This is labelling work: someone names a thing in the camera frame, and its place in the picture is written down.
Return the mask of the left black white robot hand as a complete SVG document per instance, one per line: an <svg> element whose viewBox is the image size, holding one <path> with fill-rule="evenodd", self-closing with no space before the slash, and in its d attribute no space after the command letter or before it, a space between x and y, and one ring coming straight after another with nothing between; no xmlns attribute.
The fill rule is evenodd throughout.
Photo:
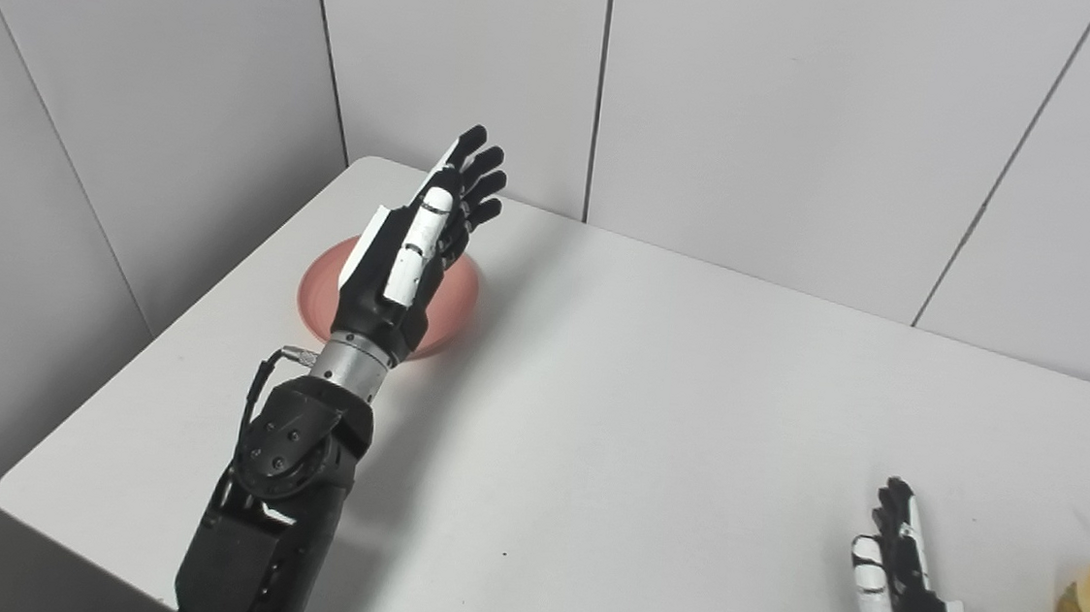
<svg viewBox="0 0 1090 612"><path fill-rule="evenodd" d="M475 124L446 148L405 204L380 206L338 280L334 338L358 336L398 365L429 328L428 309L474 231L502 212L504 149Z"/></svg>

